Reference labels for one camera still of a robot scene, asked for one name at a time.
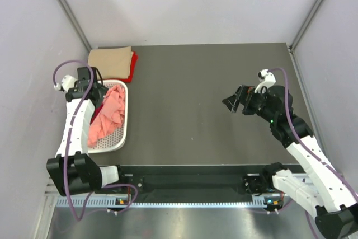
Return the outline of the crimson t shirt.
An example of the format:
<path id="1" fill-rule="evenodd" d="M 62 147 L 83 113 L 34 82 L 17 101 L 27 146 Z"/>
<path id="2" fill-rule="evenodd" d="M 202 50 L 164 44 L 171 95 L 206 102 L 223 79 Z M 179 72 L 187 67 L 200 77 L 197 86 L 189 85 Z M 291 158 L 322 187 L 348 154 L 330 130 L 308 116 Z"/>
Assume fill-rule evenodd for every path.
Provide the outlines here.
<path id="1" fill-rule="evenodd" d="M 100 104 L 99 107 L 95 108 L 90 123 L 93 123 L 93 121 L 94 121 L 95 118 L 98 116 L 98 114 L 100 113 L 100 111 L 102 110 L 102 108 L 103 108 L 103 102 Z"/>

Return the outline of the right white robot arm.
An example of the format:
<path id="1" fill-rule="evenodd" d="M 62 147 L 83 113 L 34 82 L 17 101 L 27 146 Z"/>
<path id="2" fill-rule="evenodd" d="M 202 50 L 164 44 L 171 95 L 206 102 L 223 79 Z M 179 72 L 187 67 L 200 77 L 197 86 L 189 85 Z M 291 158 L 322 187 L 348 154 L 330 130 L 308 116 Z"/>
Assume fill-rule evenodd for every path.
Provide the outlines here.
<path id="1" fill-rule="evenodd" d="M 288 194 L 315 221 L 324 238 L 343 238 L 357 232 L 357 193 L 332 167 L 308 124 L 293 113 L 293 98 L 283 86 L 263 92 L 241 85 L 222 103 L 232 113 L 243 105 L 243 115 L 257 115 L 270 125 L 272 135 L 299 162 L 312 181 L 309 186 L 281 163 L 264 167 L 262 187 Z"/>

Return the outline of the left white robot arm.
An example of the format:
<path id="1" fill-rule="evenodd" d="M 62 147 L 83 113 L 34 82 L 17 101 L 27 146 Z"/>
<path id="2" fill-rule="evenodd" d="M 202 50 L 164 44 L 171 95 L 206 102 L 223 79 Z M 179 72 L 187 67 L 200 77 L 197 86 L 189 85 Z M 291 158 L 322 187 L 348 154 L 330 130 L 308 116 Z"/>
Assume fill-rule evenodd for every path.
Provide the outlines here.
<path id="1" fill-rule="evenodd" d="M 54 158 L 47 160 L 46 169 L 61 196 L 100 191 L 109 186 L 114 192 L 126 188 L 127 179 L 117 166 L 98 166 L 88 155 L 88 132 L 96 105 L 104 97 L 104 85 L 91 82 L 90 74 L 75 79 L 65 76 L 61 82 L 65 91 L 67 118 L 61 144 Z"/>

